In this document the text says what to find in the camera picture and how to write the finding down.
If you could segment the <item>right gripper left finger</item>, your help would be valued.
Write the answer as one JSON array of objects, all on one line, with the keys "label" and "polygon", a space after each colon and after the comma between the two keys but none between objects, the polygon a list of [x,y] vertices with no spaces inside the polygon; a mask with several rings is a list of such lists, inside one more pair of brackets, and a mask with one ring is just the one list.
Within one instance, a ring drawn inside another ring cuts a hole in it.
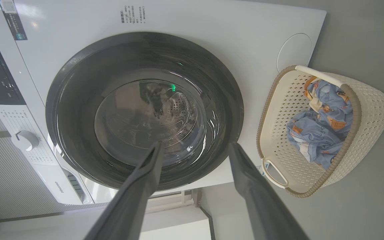
[{"label": "right gripper left finger", "polygon": [[154,143],[105,208],[86,240],[137,240],[149,197],[158,189],[164,144]]}]

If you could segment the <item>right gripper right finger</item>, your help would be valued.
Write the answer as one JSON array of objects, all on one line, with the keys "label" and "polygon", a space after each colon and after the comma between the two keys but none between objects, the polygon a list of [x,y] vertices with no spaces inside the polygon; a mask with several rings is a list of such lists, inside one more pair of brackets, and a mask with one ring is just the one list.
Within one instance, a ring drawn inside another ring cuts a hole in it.
[{"label": "right gripper right finger", "polygon": [[244,198],[254,238],[308,240],[288,208],[237,142],[228,147],[237,192]]}]

